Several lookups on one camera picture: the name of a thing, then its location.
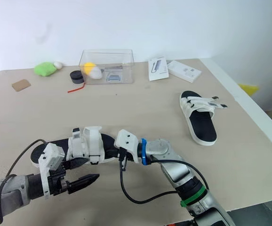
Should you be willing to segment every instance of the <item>clear plastic box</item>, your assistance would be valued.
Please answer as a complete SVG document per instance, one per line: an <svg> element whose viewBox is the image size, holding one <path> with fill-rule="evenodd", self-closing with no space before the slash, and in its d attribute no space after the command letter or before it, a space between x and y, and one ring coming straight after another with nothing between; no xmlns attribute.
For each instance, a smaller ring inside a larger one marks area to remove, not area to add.
<svg viewBox="0 0 272 226"><path fill-rule="evenodd" d="M94 67L85 65L94 63L101 71L100 79L93 79L86 72ZM132 83L134 65L131 49L85 49L80 58L80 71L87 84Z"/></svg>

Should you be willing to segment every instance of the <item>small white box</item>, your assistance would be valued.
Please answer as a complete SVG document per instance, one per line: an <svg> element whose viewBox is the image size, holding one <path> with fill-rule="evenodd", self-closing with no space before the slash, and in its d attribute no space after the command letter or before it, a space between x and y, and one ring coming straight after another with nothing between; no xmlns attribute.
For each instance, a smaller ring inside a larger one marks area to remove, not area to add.
<svg viewBox="0 0 272 226"><path fill-rule="evenodd" d="M168 65L165 57L153 58L149 60L149 80L168 78Z"/></svg>
<svg viewBox="0 0 272 226"><path fill-rule="evenodd" d="M195 81L195 79L202 73L201 71L184 65L176 60L173 60L168 64L168 71L170 74L188 82Z"/></svg>

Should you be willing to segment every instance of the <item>yellow object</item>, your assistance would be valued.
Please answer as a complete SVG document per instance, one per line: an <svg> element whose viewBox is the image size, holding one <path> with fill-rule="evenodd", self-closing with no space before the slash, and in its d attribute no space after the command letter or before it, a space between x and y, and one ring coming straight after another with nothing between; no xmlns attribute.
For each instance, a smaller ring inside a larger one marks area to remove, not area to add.
<svg viewBox="0 0 272 226"><path fill-rule="evenodd" d="M85 63L84 64L84 72L86 73L86 75L89 75L94 67L96 67L96 65L92 62Z"/></svg>
<svg viewBox="0 0 272 226"><path fill-rule="evenodd" d="M256 91L259 90L259 86L250 86L245 84L239 84L239 86L249 95L252 96Z"/></svg>

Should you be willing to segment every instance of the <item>table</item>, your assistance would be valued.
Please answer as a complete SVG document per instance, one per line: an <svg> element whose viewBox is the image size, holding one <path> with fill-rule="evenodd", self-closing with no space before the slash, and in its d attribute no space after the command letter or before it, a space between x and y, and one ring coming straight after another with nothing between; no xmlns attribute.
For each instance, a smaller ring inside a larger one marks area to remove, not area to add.
<svg viewBox="0 0 272 226"><path fill-rule="evenodd" d="M168 139L178 154L204 174L210 191L226 210L272 200L271 141L200 60L181 62L201 70L202 75L194 83L175 76L149 82L147 63L135 63L133 84L86 85L70 94L68 90L78 87L69 77L78 69L75 66L49 77L37 76L31 69L0 72L0 178L32 141L67 138L72 128L101 125L102 132L113 137L126 129L138 138ZM31 86L15 92L11 84L21 79ZM179 106L184 90L218 96L220 103L228 105L228 109L216 109L213 122L218 141L213 146L192 140ZM38 172L29 154L14 168L18 175ZM176 194L144 205L131 203L120 188L118 161L84 165L68 171L66 179L88 173L100 173L100 177L74 194L31 201L5 216L5 225L155 226L190 218ZM173 190L158 164L129 162L124 181L138 200Z"/></svg>

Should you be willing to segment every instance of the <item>white ball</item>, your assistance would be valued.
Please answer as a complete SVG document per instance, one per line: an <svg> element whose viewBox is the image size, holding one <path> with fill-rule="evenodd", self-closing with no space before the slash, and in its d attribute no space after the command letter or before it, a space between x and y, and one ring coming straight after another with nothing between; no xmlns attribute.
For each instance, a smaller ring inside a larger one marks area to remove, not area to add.
<svg viewBox="0 0 272 226"><path fill-rule="evenodd" d="M89 73L89 77L92 79L101 79L103 77L103 74L101 70L95 66Z"/></svg>
<svg viewBox="0 0 272 226"><path fill-rule="evenodd" d="M56 69L58 69L58 70L60 70L60 69L63 67L62 63L60 63L60 62L54 62L53 65L54 65L54 67L56 67Z"/></svg>

